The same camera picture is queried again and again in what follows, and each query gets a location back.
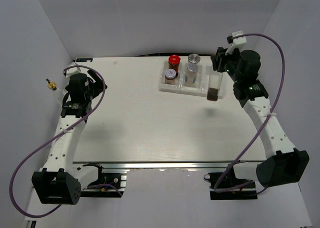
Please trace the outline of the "clear bottle dark contents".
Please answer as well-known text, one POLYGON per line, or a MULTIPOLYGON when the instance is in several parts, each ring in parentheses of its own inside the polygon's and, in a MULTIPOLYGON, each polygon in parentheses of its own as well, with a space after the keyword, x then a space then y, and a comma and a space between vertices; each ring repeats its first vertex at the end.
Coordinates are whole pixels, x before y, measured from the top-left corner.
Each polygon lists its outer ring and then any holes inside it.
POLYGON ((213 69, 210 70, 209 78, 208 78, 208 86, 207 86, 207 96, 206 99, 208 101, 218 101, 222 99, 222 81, 223 81, 223 74, 213 69))

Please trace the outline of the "silver lid white shaker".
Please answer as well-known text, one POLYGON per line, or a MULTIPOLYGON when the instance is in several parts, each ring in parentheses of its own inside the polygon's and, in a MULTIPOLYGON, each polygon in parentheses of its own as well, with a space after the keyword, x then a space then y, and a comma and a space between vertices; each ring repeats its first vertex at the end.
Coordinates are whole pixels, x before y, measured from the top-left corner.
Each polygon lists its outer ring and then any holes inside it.
POLYGON ((201 57, 196 53, 190 54, 187 58, 188 64, 199 64, 200 60, 201 57))

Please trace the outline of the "white three-slot organizer tray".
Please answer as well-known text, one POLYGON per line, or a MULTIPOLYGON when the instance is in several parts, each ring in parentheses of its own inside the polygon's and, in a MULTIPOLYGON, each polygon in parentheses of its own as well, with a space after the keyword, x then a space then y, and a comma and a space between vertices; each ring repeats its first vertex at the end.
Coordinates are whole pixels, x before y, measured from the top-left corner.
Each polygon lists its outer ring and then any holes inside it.
POLYGON ((217 89, 218 99, 223 99, 226 94, 225 83, 226 78, 222 73, 213 71, 211 65, 199 64, 197 78, 195 84, 185 82, 186 70, 188 64, 181 62, 178 70, 178 76, 171 84, 165 82, 165 72, 168 70, 168 62, 165 61, 162 65, 162 71, 159 81, 159 91, 171 92, 184 95, 207 97, 208 89, 217 89))

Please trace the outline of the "white tube bottle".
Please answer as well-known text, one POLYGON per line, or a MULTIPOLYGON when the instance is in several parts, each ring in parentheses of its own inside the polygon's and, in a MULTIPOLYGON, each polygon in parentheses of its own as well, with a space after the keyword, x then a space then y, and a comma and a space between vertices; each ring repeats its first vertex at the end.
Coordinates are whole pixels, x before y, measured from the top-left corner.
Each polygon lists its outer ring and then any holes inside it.
POLYGON ((195 84, 197 80, 199 67, 197 64, 189 64, 185 73, 185 83, 187 85, 195 84))

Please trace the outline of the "glass bottle gold spout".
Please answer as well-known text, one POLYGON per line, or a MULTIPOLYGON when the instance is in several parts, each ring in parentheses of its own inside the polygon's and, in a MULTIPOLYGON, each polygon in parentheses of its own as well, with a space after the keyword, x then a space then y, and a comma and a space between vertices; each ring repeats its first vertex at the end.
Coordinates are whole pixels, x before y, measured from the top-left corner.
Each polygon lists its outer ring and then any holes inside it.
POLYGON ((66 95, 66 91, 64 89, 60 89, 57 87, 57 84, 48 78, 46 79, 47 87, 52 91, 53 98, 57 104, 62 107, 63 105, 63 98, 66 95))

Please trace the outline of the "red lid sauce jar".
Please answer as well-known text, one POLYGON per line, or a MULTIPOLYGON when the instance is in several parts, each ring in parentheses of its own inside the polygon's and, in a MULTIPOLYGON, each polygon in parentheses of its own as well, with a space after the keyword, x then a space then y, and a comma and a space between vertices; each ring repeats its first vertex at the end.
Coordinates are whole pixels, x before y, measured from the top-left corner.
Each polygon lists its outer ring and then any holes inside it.
POLYGON ((169 69, 173 69, 176 72, 176 77, 178 76, 179 66, 180 66, 181 58, 178 55, 171 55, 168 58, 168 66, 169 69))

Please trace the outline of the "purple lid spice jar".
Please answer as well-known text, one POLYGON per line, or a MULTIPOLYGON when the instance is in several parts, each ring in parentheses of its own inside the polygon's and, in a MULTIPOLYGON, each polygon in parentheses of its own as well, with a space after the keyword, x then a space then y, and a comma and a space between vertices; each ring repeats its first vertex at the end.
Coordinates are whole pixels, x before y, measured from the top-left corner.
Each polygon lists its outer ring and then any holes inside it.
POLYGON ((174 69, 167 69, 164 74, 164 83, 169 85, 175 85, 176 71, 174 69))

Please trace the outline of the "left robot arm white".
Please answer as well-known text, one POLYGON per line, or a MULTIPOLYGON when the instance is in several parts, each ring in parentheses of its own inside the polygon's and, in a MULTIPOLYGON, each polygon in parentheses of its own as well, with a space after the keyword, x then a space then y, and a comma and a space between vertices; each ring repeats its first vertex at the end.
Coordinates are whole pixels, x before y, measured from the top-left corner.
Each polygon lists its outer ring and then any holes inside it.
POLYGON ((106 181, 97 166, 73 167, 81 133, 92 112, 92 100, 105 91, 106 85, 92 70, 82 73, 77 69, 68 78, 56 129, 59 137, 53 141, 42 170, 34 172, 31 178, 43 204, 75 205, 89 184, 99 188, 106 181))

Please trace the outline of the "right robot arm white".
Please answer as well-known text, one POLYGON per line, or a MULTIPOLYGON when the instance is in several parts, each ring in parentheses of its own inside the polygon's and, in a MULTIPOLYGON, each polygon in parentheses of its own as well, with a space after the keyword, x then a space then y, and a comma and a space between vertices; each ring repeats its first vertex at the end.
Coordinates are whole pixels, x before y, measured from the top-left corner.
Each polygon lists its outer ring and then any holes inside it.
POLYGON ((258 181, 269 188, 299 182, 310 157, 306 151, 296 148, 272 114, 269 95, 257 78, 260 55, 253 50, 237 48, 228 53, 227 49, 219 47, 210 58, 213 70, 227 73, 234 82, 234 96, 251 118, 266 156, 261 163, 234 164, 226 174, 226 183, 236 188, 244 180, 258 181))

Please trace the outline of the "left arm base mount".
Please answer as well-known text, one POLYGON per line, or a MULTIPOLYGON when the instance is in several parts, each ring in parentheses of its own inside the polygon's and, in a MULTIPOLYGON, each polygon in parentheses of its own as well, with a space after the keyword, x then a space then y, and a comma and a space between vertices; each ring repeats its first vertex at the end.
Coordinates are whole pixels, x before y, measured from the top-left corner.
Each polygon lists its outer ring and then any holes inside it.
POLYGON ((81 184, 82 198, 121 198, 124 194, 125 173, 101 163, 74 163, 71 174, 81 184))

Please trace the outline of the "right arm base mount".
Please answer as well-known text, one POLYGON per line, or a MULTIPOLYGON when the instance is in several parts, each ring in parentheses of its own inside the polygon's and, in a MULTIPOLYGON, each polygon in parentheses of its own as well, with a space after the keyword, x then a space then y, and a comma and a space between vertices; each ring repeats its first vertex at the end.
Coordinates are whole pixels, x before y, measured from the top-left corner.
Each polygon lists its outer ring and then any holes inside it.
POLYGON ((219 177, 223 174, 229 163, 212 162, 208 163, 208 172, 204 174, 203 179, 209 183, 209 194, 212 201, 235 201, 235 200, 257 200, 257 190, 254 182, 246 179, 238 179, 234 170, 228 171, 217 189, 228 189, 225 192, 216 192, 215 185, 219 177))

